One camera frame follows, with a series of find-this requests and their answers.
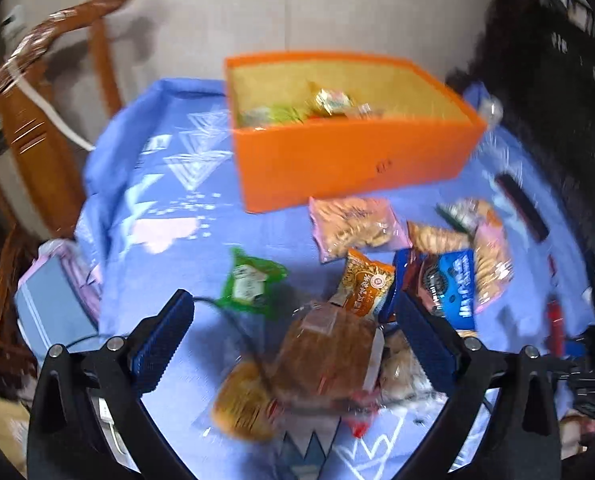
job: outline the bread package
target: bread package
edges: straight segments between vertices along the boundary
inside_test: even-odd
[[[290,325],[276,359],[277,392],[333,400],[372,391],[384,348],[377,324],[330,303],[305,312]]]

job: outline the green snack package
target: green snack package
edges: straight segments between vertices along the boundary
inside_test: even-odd
[[[287,277],[286,267],[248,256],[240,247],[234,247],[232,253],[233,269],[226,279],[218,305],[270,316],[269,286]]]

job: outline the metal bolt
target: metal bolt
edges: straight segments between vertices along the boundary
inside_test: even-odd
[[[539,357],[539,350],[531,345],[524,348],[524,353],[531,359],[537,359]]]
[[[53,345],[49,348],[49,357],[58,357],[62,354],[62,345]]]
[[[119,336],[112,337],[106,342],[106,347],[111,350],[111,352],[115,352],[124,346],[124,339]]]
[[[466,347],[473,352],[482,348],[482,342],[477,337],[467,337],[464,339]]]

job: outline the orange box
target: orange box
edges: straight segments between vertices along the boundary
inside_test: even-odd
[[[340,52],[276,52],[226,59],[244,206],[261,213],[308,202],[457,176],[485,123],[408,60]],[[241,128],[240,113],[303,106],[309,83],[384,111],[379,119],[313,119]]]

